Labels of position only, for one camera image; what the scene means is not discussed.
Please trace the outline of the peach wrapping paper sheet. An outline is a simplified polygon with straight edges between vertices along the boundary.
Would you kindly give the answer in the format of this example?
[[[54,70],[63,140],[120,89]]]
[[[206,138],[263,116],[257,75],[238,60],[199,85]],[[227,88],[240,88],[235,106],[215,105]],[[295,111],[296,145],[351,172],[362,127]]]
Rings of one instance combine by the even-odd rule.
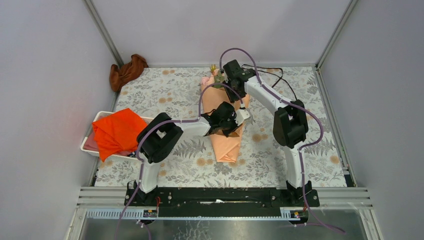
[[[216,109],[221,103],[229,103],[227,93],[224,87],[215,88],[214,86],[202,90],[202,107],[203,111],[210,112]],[[217,162],[236,163],[240,154],[242,145],[243,127],[233,132],[230,137],[221,134],[212,134],[210,136],[211,144]]]

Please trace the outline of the dark brown ribbon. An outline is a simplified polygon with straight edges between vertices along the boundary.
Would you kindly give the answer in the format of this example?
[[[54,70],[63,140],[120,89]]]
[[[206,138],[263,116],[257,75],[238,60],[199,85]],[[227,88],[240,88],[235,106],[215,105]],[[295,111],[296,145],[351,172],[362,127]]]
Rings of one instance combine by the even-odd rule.
[[[271,70],[272,71],[278,70],[280,72],[280,75],[273,73]],[[298,100],[297,95],[296,95],[294,89],[292,88],[292,86],[290,85],[290,83],[286,79],[283,78],[284,70],[281,67],[261,67],[261,66],[258,66],[257,71],[260,72],[260,73],[269,74],[269,75],[277,77],[276,81],[271,86],[272,88],[276,87],[279,82],[283,81],[289,87],[290,91],[292,92],[292,94],[294,96],[294,99]]]

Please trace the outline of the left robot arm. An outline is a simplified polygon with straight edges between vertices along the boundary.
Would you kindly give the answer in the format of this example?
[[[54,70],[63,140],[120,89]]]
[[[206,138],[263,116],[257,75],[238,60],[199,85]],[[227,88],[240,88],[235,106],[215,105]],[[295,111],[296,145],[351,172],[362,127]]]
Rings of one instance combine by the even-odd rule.
[[[154,202],[154,189],[158,186],[160,163],[172,153],[183,135],[239,137],[242,124],[250,116],[243,103],[236,110],[228,102],[222,102],[216,109],[202,113],[195,119],[172,119],[165,112],[157,115],[136,139],[138,142],[136,158],[142,161],[136,185],[138,188],[136,199],[144,206]]]

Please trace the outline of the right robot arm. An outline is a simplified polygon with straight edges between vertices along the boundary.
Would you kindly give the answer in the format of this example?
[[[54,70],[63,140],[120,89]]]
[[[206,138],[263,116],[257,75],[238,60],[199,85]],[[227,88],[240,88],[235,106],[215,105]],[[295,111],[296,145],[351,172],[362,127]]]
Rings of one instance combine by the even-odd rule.
[[[225,75],[225,84],[231,88],[225,91],[232,103],[250,95],[272,114],[272,133],[275,141],[283,147],[287,164],[286,198],[293,206],[301,205],[307,199],[307,194],[299,148],[309,131],[306,113],[302,110],[303,102],[283,97],[254,69],[242,69],[237,60],[223,65],[221,71]]]

